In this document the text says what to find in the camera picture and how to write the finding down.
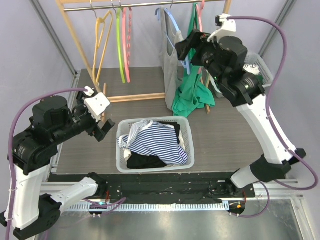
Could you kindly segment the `blue hanger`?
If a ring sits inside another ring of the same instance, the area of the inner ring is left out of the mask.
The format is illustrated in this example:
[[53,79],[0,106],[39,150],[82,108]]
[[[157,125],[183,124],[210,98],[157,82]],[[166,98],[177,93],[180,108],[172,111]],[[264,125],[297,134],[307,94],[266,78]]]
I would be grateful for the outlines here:
[[169,49],[173,51],[175,48],[175,43],[174,43],[175,36],[178,33],[178,31],[180,31],[180,28],[175,18],[173,17],[172,13],[167,8],[159,7],[155,10],[155,15],[157,17],[157,20],[159,22],[161,21],[161,13],[160,13],[161,9],[164,10],[164,16],[165,16],[165,21],[164,21],[166,26],[165,34],[169,44],[171,45]]

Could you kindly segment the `grey tank top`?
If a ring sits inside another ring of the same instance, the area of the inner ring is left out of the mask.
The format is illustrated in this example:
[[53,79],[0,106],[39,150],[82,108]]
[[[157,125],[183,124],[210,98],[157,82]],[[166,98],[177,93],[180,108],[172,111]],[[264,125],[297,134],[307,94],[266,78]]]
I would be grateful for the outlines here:
[[[164,75],[164,91],[165,91],[165,103],[169,110],[172,110],[174,98],[176,96],[176,90],[182,84],[182,80],[178,77],[178,55],[174,48],[173,51],[169,49],[171,47],[166,36],[166,24],[165,24],[165,12],[160,9],[160,25],[161,25],[161,52],[160,57],[162,60],[162,70]],[[181,31],[178,31],[174,37],[174,43],[182,41],[183,35]]]

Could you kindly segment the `black tank top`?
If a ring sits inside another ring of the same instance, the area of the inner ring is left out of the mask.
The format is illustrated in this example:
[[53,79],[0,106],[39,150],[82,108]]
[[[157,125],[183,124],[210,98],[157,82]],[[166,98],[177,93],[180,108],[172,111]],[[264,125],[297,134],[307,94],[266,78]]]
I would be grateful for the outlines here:
[[[159,123],[168,125],[170,127],[174,127],[175,134],[177,137],[177,142],[179,141],[179,133],[181,130],[181,126],[177,122],[168,122],[168,121],[160,121]],[[158,156],[147,156],[147,155],[139,155],[135,152],[131,152],[132,156],[126,161],[126,166],[128,169],[155,169],[155,168],[165,168],[168,165],[160,160]]]

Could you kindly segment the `blue white striped tank top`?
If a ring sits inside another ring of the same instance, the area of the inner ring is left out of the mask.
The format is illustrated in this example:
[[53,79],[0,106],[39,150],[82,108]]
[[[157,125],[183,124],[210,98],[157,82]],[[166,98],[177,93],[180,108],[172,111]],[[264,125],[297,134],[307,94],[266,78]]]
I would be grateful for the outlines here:
[[185,165],[188,154],[180,146],[174,127],[155,120],[134,123],[128,134],[117,138],[121,149],[143,156],[157,156],[167,165]]

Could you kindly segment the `lime green hanger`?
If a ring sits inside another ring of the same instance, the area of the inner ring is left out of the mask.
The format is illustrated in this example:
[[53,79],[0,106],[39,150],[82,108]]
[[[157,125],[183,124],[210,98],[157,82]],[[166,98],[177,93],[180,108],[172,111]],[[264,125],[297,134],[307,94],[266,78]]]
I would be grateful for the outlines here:
[[119,64],[119,72],[121,81],[123,84],[126,83],[126,77],[124,72],[124,61],[123,61],[123,53],[121,47],[121,33],[120,33],[120,9],[115,9],[116,16],[116,44],[117,44],[117,55],[118,55],[118,64]]

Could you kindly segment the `yellow velvet hanger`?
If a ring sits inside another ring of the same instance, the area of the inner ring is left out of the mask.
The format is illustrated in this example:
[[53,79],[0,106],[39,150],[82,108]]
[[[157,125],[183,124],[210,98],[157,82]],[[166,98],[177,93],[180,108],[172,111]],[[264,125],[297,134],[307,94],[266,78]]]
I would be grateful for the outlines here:
[[[94,12],[95,18],[96,18],[96,21],[95,21],[95,46],[94,46],[94,55],[93,55],[93,66],[92,66],[92,81],[95,86],[99,87],[100,86],[101,71],[102,71],[104,60],[105,60],[105,54],[107,51],[107,47],[108,47],[108,43],[109,43],[109,39],[110,39],[110,34],[111,34],[113,22],[114,22],[114,15],[109,10],[103,17],[98,17],[96,11],[93,9],[92,2],[93,1],[91,0],[90,6],[91,6],[91,9]],[[101,45],[102,45],[102,41],[104,39],[107,20],[109,20],[109,26],[108,26],[107,33],[106,33],[105,42],[103,44],[103,50],[102,50],[98,70],[96,72],[98,51],[100,50]]]

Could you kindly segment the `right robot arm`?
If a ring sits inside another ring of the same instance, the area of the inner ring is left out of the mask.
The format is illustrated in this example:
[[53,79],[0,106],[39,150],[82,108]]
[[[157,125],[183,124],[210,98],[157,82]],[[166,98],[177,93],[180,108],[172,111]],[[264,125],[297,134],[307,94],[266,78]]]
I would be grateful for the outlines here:
[[179,60],[184,60],[190,51],[194,66],[205,68],[222,95],[237,109],[249,124],[263,150],[262,156],[243,167],[227,179],[226,193],[233,198],[243,193],[250,184],[280,180],[299,163],[306,152],[296,148],[283,131],[275,133],[270,123],[273,113],[267,110],[267,95],[257,76],[245,71],[243,66],[248,49],[235,36],[209,39],[209,34],[193,30],[183,41],[175,44]]

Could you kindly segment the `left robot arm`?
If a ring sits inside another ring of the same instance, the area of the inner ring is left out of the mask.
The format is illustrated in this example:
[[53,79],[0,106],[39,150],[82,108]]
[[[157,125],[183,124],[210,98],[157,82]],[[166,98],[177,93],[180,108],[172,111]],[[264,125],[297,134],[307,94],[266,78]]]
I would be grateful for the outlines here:
[[108,120],[100,127],[99,122],[109,105],[102,93],[92,97],[80,93],[73,109],[59,95],[32,102],[30,126],[9,140],[10,200],[0,215],[1,224],[13,230],[17,239],[27,240],[49,230],[65,209],[83,199],[100,200],[106,195],[106,180],[94,172],[60,193],[41,194],[41,186],[59,145],[83,132],[98,142],[105,138],[114,123]]

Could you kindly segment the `green tank top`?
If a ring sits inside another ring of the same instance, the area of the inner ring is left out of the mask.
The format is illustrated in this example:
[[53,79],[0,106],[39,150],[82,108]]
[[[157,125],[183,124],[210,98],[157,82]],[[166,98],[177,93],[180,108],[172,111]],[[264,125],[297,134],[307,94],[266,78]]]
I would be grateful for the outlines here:
[[194,110],[216,105],[212,92],[201,82],[203,69],[189,64],[190,73],[183,73],[182,84],[176,90],[172,104],[174,116],[187,118]]

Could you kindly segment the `pink hanger with green top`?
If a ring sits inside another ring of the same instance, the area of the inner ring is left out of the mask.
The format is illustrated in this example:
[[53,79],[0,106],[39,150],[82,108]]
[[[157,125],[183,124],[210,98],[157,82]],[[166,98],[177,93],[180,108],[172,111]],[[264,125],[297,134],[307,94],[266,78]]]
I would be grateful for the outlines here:
[[195,27],[200,32],[203,31],[202,12],[203,12],[204,7],[205,7],[205,0],[202,0],[200,5],[197,4],[195,6],[195,9],[196,9]]

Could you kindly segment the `white perforated front basket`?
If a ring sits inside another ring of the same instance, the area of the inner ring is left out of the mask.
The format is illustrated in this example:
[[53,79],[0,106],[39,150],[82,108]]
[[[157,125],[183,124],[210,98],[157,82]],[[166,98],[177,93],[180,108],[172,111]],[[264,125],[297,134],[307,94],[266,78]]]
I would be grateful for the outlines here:
[[[125,152],[158,157],[165,167],[130,169]],[[116,133],[116,167],[126,174],[179,171],[195,164],[192,131],[183,116],[123,120]]]

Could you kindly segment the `white perforated basket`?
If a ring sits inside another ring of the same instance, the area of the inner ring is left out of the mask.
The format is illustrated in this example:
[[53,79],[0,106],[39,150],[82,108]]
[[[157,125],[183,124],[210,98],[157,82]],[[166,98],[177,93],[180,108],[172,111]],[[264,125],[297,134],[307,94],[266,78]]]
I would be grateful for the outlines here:
[[[130,169],[125,152],[158,157],[165,167]],[[195,164],[192,131],[183,116],[123,120],[116,133],[116,167],[126,174],[179,171]]]
[[[227,87],[232,87],[241,95],[248,94],[255,98],[260,94],[264,94],[264,88],[271,86],[274,77],[263,59],[254,52],[242,52],[240,54],[233,53],[230,60],[225,60],[226,66],[224,72],[218,77],[215,82],[216,87],[220,88],[220,93],[225,91],[223,84]],[[246,72],[244,65],[258,65],[260,74],[254,75]]]

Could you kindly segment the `white perforated back basket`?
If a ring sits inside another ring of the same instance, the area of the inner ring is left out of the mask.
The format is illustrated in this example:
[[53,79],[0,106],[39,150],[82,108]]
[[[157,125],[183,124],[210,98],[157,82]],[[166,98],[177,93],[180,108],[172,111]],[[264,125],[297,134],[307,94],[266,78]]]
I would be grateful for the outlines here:
[[[242,52],[240,54],[233,53],[230,60],[225,60],[226,66],[224,72],[218,77],[215,82],[216,87],[220,88],[220,93],[225,91],[223,84],[227,87],[232,87],[241,95],[248,94],[255,98],[260,94],[264,94],[264,88],[271,86],[274,77],[263,59],[254,52]],[[254,75],[246,72],[244,65],[258,65],[260,74]]]

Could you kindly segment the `folded white garment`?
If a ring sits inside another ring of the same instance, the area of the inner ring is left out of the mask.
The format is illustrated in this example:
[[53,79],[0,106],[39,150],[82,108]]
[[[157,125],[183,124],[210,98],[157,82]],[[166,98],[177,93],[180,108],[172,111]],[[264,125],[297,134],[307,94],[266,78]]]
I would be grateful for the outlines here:
[[260,69],[259,66],[256,64],[245,64],[243,66],[243,69],[247,72],[247,73],[251,73],[253,75],[258,76],[260,74]]

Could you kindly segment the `wooden clothes rack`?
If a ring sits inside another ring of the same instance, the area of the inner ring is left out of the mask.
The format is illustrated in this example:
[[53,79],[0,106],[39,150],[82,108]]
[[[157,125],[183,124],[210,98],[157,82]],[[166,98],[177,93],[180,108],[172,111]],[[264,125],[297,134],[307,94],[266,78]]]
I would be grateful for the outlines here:
[[[107,7],[107,12],[103,17],[96,18],[93,63],[89,63],[73,23],[68,16],[68,13],[72,12],[73,9],[65,8],[65,5],[74,3],[73,0],[58,0],[56,2],[93,85],[99,92],[107,92],[106,84],[100,87],[100,76],[112,26],[115,26],[116,30],[116,49],[121,81],[123,84],[130,84],[132,9],[134,6],[129,4],[111,5]],[[193,66],[189,56],[182,61],[178,61],[174,57],[177,52],[175,43],[183,38],[182,31],[172,12],[165,8],[163,3],[157,2],[156,6],[158,8],[155,10],[155,16],[161,25],[161,59],[165,91],[113,96],[109,100],[111,103],[165,100],[169,110],[177,116],[183,117],[189,116],[195,109],[204,108],[209,113],[216,103],[212,92],[209,90],[209,79],[203,78],[203,68]]]

